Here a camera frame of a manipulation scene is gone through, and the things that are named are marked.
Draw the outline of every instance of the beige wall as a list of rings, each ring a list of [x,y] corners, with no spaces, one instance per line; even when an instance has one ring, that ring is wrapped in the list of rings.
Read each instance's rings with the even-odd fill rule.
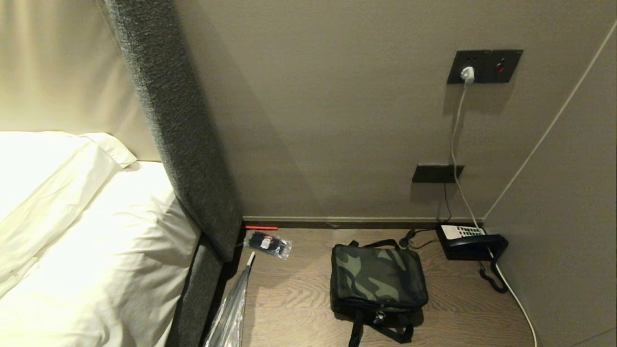
[[[107,132],[159,160],[97,0],[0,0],[0,130]]]
[[[615,41],[486,219],[544,347],[617,345]]]
[[[449,161],[455,52],[520,48],[511,83],[472,87],[457,141],[483,216],[615,19],[599,0],[176,5],[245,215],[317,219],[445,215],[442,187],[410,177]]]

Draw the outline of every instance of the baseboard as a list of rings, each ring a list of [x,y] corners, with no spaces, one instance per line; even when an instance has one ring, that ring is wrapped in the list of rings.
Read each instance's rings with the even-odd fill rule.
[[[399,218],[399,217],[273,217],[246,215],[248,225],[268,225],[279,228],[307,229],[424,229],[434,228],[443,220],[435,218]],[[452,218],[450,224],[473,226],[468,218]]]

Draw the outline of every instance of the umbrella tip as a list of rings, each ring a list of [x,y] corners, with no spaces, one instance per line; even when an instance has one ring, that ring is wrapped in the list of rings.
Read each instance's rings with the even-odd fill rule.
[[[246,265],[251,266],[253,264],[254,258],[255,258],[255,252],[251,253],[251,256],[249,257],[249,262],[247,262]]]

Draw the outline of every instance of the wall socket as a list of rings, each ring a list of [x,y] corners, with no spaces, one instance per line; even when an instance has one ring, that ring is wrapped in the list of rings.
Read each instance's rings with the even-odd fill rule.
[[[468,66],[474,68],[474,83],[508,83],[522,55],[522,49],[458,51],[450,69],[448,84],[464,83],[461,71]]]
[[[463,172],[464,165],[457,165],[457,178]],[[412,183],[456,183],[454,165],[418,164],[413,173]]]

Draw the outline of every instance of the transparent umbrella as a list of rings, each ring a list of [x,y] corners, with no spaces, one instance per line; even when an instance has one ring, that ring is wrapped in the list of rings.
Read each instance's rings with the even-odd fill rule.
[[[253,265],[255,252],[251,253],[240,277],[218,308],[217,316],[212,322],[204,347],[240,347],[242,346],[242,323],[246,303],[246,287]]]

